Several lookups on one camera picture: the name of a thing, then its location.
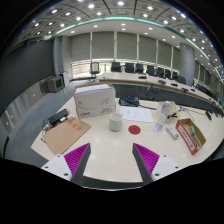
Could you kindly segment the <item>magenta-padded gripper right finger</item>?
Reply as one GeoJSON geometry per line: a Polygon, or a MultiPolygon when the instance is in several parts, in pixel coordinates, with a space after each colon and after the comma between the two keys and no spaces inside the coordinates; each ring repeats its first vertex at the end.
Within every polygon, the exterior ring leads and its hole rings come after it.
{"type": "Polygon", "coordinates": [[[164,178],[181,169],[168,155],[159,155],[137,143],[133,144],[132,153],[144,185],[164,178]]]}

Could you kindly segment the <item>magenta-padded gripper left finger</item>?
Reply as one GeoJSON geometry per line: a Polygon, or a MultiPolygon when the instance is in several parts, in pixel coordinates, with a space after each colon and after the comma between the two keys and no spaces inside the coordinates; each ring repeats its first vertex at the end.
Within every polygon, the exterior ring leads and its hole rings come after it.
{"type": "Polygon", "coordinates": [[[91,153],[89,143],[84,144],[66,155],[56,154],[42,169],[77,185],[83,183],[83,173],[91,153]]]}

